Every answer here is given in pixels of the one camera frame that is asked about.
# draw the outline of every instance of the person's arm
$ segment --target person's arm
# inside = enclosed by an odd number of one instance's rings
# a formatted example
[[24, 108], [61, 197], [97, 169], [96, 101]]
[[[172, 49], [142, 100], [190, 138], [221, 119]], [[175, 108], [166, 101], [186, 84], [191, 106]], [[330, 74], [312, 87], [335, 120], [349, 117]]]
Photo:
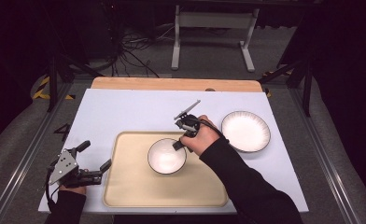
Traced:
[[244, 223], [303, 223], [290, 197], [271, 186], [259, 172], [248, 167], [225, 138], [201, 125], [195, 138], [181, 142], [200, 156], [223, 182], [239, 219]]
[[78, 224], [86, 201], [86, 188], [67, 189], [60, 186], [58, 201], [47, 219], [47, 224]]

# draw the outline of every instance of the hand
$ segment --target hand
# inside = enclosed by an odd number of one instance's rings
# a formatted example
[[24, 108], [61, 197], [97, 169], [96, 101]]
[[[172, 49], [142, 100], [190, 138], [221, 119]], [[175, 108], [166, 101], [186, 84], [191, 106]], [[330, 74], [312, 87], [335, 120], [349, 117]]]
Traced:
[[[206, 115], [201, 115], [198, 119], [204, 119], [216, 128]], [[200, 130], [195, 137], [190, 138], [183, 135], [180, 137], [180, 142], [186, 147], [191, 148], [195, 154], [201, 156], [203, 152], [218, 139], [219, 136], [214, 130], [201, 123]]]
[[64, 185], [61, 185], [59, 187], [59, 190], [66, 190], [66, 191], [71, 191], [71, 192], [74, 192], [74, 193], [78, 193], [78, 194], [83, 194], [85, 195], [87, 193], [87, 187], [78, 187], [78, 188], [73, 188], [73, 189], [69, 189], [67, 187], [65, 187]]

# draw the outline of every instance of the black sleeve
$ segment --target black sleeve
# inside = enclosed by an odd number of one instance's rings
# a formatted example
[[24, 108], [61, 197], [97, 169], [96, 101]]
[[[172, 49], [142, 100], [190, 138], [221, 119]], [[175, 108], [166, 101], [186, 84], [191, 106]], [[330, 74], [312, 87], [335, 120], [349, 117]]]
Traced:
[[58, 191], [58, 201], [47, 219], [47, 224], [78, 224], [86, 196], [75, 192]]
[[200, 159], [220, 178], [242, 222], [303, 223], [290, 197], [248, 167], [224, 138], [213, 143]]

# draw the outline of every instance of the white bowl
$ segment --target white bowl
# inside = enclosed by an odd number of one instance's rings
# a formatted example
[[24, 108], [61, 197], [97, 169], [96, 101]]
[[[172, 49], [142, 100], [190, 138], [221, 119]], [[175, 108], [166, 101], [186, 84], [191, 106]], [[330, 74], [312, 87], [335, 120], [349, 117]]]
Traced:
[[154, 143], [148, 151], [148, 164], [157, 173], [169, 175], [180, 170], [186, 162], [186, 150], [176, 151], [175, 139], [164, 138]]
[[243, 152], [254, 152], [265, 148], [270, 142], [268, 125], [259, 116], [247, 111], [235, 111], [221, 123], [221, 131], [230, 145]]

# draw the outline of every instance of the white tabletop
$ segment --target white tabletop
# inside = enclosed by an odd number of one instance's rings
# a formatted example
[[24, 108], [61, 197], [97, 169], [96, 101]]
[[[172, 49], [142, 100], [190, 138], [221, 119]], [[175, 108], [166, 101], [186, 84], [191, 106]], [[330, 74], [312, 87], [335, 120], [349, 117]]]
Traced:
[[[124, 131], [181, 131], [174, 117], [197, 100], [201, 102], [191, 114], [206, 114], [220, 129], [223, 118], [233, 111], [249, 111], [260, 116], [269, 126], [271, 140], [256, 153], [240, 153], [247, 165], [258, 170], [276, 189], [284, 191], [300, 212], [308, 207], [294, 173], [285, 144], [276, 125], [273, 111], [263, 92], [226, 91], [121, 91], [88, 89], [63, 148], [77, 147], [86, 140], [91, 146], [77, 155], [81, 169], [99, 170], [111, 158], [116, 136]], [[213, 208], [110, 208], [103, 203], [107, 175], [102, 185], [87, 187], [84, 212], [98, 214], [229, 214], [235, 209], [232, 202]], [[38, 207], [48, 212], [43, 196]]]

